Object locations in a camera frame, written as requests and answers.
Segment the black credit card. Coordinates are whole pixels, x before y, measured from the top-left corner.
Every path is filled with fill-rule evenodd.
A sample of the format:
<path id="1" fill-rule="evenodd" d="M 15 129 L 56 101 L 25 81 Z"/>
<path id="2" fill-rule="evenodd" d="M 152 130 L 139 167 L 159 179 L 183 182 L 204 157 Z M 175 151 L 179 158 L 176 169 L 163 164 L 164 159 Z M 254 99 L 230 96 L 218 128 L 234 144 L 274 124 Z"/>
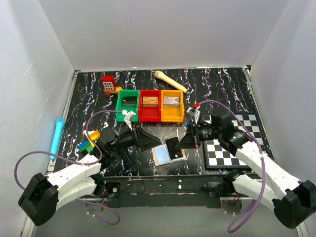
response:
<path id="1" fill-rule="evenodd" d="M 185 154 L 182 150 L 177 150 L 176 145 L 179 143 L 178 137 L 166 139 L 167 150 L 172 162 L 181 161 L 185 159 Z"/>

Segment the beige leather card holder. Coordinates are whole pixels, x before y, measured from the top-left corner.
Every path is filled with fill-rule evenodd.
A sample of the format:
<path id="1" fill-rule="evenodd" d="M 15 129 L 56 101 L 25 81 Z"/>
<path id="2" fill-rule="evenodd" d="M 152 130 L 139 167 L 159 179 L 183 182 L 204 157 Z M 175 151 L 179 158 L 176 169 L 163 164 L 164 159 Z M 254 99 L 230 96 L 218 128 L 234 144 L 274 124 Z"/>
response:
<path id="1" fill-rule="evenodd" d="M 166 164 L 171 164 L 171 163 L 187 160 L 185 153 L 183 153 L 182 157 L 175 157 L 174 159 L 172 159 L 169 154 L 166 144 L 159 145 L 152 148 L 152 154 L 153 154 L 155 166 L 161 166 L 161 165 L 166 165 Z"/>

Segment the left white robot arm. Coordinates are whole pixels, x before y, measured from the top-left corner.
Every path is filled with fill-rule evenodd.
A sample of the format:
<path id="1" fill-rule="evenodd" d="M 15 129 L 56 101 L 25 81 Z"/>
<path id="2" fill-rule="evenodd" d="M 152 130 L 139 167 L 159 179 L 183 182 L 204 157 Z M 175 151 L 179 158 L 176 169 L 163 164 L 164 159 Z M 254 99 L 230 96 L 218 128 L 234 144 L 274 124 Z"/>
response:
<path id="1" fill-rule="evenodd" d="M 94 132 L 91 141 L 81 147 L 83 158 L 58 172 L 35 174 L 18 200 L 18 205 L 36 226 L 46 223 L 65 204 L 82 196 L 101 197 L 109 194 L 105 179 L 100 172 L 116 159 L 130 170 L 136 161 L 128 148 L 140 151 L 150 150 L 161 144 L 161 140 L 146 132 L 139 125 L 117 135 L 114 132 Z"/>

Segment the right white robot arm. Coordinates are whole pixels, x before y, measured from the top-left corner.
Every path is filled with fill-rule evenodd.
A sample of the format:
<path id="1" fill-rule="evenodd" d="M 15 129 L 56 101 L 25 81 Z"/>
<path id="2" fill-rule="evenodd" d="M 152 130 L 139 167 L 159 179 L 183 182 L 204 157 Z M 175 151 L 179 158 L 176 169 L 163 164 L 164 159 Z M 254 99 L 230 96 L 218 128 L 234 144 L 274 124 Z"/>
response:
<path id="1" fill-rule="evenodd" d="M 238 129 L 229 113 L 212 115 L 211 122 L 191 122 L 176 149 L 198 148 L 203 141 L 217 140 L 219 145 L 245 163 L 262 179 L 261 182 L 234 170 L 223 179 L 229 196 L 244 194 L 273 211 L 287 228 L 295 229 L 316 211 L 316 186 L 286 172 L 262 152 L 261 146 L 245 129 Z"/>

